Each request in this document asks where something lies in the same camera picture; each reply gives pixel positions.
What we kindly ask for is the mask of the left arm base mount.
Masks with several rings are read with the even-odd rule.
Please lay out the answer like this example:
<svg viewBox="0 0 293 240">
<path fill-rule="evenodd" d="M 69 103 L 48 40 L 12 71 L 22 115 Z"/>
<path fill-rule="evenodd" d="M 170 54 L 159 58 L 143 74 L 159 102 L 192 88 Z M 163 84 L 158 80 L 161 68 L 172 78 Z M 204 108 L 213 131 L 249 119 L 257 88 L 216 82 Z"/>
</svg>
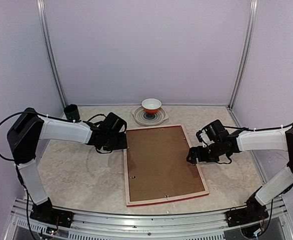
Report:
<svg viewBox="0 0 293 240">
<path fill-rule="evenodd" d="M 50 205 L 33 205 L 30 218 L 56 227 L 70 228 L 74 213 L 68 210 L 54 208 Z"/>
</svg>

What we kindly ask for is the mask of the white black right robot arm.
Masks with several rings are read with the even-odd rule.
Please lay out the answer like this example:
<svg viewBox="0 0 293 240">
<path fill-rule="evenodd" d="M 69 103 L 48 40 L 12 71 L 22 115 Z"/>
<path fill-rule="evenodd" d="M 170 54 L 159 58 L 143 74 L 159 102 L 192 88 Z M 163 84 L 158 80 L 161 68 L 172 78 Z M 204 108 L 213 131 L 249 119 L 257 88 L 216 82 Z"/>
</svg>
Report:
<svg viewBox="0 0 293 240">
<path fill-rule="evenodd" d="M 242 218 L 253 222 L 258 216 L 267 217 L 266 205 L 274 198 L 288 192 L 293 187 L 293 123 L 277 127 L 249 129 L 229 127 L 217 119 L 196 133 L 200 146 L 191 147 L 187 162 L 220 163 L 220 157 L 228 160 L 233 154 L 252 152 L 262 157 L 281 160 L 282 166 L 262 187 L 246 201 Z"/>
</svg>

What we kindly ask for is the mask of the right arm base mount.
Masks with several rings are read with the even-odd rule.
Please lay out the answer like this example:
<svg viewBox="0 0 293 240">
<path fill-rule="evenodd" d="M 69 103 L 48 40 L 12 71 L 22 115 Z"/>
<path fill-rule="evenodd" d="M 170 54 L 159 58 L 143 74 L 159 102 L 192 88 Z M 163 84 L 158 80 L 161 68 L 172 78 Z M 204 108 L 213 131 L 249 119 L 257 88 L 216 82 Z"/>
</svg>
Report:
<svg viewBox="0 0 293 240">
<path fill-rule="evenodd" d="M 240 209 L 231 208 L 225 213 L 225 216 L 227 225 L 231 228 L 267 219 L 269 213 L 266 209 L 262 209 L 262 211 L 251 211 L 245 207 Z"/>
</svg>

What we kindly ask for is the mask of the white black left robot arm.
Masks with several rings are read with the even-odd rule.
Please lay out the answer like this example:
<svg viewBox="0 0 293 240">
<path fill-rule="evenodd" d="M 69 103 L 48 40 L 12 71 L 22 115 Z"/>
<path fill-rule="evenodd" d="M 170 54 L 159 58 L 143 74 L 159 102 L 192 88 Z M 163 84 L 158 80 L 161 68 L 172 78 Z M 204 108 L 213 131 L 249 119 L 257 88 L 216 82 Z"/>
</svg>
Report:
<svg viewBox="0 0 293 240">
<path fill-rule="evenodd" d="M 37 163 L 40 142 L 63 141 L 94 147 L 99 154 L 111 154 L 128 147 L 127 122 L 113 112 L 101 114 L 103 120 L 82 120 L 77 105 L 64 110 L 64 118 L 45 115 L 28 107 L 8 130 L 7 142 L 17 174 L 32 200 L 33 214 L 50 223 L 56 210 L 43 186 Z"/>
</svg>

